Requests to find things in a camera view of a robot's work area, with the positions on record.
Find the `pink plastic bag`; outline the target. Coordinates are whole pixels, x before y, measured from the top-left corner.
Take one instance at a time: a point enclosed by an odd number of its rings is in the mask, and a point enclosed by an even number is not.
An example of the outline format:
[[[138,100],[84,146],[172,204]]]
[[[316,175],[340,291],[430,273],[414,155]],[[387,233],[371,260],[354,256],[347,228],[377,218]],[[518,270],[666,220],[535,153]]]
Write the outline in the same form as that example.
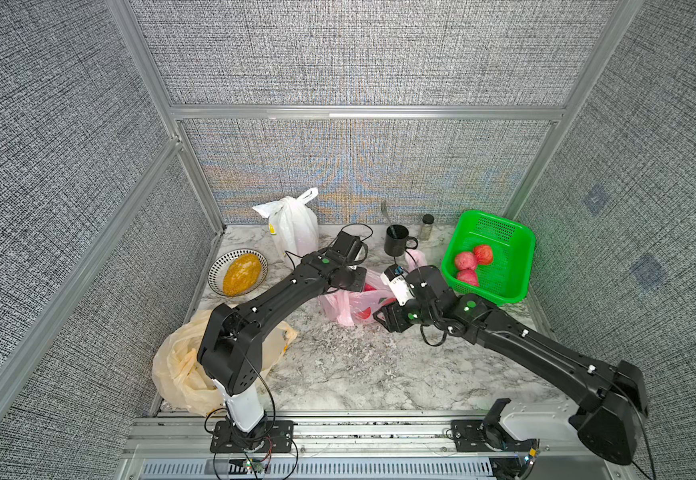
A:
[[[333,288],[330,279],[327,291],[318,297],[327,318],[345,327],[372,322],[374,320],[373,314],[377,310],[396,300],[393,292],[381,281],[383,272],[367,269],[366,283],[362,292],[349,292]],[[406,280],[413,294],[411,281],[407,278]]]

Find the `pink red apple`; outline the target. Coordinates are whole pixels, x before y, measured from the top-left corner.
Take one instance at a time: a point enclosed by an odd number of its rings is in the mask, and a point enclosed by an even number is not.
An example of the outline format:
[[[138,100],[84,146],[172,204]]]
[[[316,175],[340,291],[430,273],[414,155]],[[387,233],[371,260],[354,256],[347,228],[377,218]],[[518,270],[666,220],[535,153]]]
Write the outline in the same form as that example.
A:
[[[479,287],[479,279],[475,270],[464,269],[457,273],[456,279],[470,286]]]

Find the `beige plastic bag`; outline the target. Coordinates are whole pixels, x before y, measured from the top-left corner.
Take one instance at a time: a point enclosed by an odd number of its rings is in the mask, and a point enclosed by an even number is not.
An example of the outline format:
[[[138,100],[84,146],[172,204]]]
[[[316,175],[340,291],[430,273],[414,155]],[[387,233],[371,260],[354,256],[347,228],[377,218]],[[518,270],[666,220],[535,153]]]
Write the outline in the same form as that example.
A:
[[[211,313],[197,311],[187,324],[166,338],[152,363],[152,380],[159,395],[173,409],[199,416],[224,407],[222,393],[197,357]]]

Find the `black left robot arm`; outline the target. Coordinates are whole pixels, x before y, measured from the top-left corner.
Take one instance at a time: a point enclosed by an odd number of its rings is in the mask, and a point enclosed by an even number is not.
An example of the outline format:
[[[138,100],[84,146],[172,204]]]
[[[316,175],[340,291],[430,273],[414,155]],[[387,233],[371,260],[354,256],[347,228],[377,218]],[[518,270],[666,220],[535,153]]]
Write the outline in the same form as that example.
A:
[[[361,237],[341,231],[256,298],[212,310],[197,360],[222,393],[228,421],[239,436],[257,440],[270,428],[255,387],[262,378],[265,340],[309,301],[340,290],[362,290],[366,269],[360,256],[366,251]]]

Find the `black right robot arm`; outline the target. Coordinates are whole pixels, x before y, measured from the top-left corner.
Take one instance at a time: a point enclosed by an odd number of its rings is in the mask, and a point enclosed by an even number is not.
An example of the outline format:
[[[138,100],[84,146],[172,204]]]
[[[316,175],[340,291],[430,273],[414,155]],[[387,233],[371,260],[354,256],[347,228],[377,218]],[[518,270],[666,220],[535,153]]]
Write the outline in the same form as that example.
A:
[[[435,266],[411,271],[390,266],[381,280],[395,296],[374,315],[387,331],[434,327],[443,339],[461,338],[511,359],[576,403],[566,422],[583,446],[610,463],[632,464],[649,411],[644,375],[637,366],[583,355],[479,295],[459,295]]]

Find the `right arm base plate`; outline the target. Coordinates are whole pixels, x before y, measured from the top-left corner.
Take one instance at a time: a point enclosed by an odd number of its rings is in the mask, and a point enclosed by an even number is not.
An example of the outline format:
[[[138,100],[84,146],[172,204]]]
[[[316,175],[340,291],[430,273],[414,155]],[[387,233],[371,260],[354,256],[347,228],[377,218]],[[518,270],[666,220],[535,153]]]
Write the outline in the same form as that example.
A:
[[[529,453],[537,449],[535,439],[514,439],[498,423],[483,419],[453,420],[450,432],[458,452]]]

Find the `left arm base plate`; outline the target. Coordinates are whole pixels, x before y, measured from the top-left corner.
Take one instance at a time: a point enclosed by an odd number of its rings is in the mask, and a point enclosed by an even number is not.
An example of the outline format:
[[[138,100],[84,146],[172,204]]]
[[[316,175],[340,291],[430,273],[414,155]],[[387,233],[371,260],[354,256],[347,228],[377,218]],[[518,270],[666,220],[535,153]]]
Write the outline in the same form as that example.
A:
[[[251,432],[243,432],[229,420],[216,423],[210,452],[213,454],[290,453],[293,448],[293,421],[263,421]]]

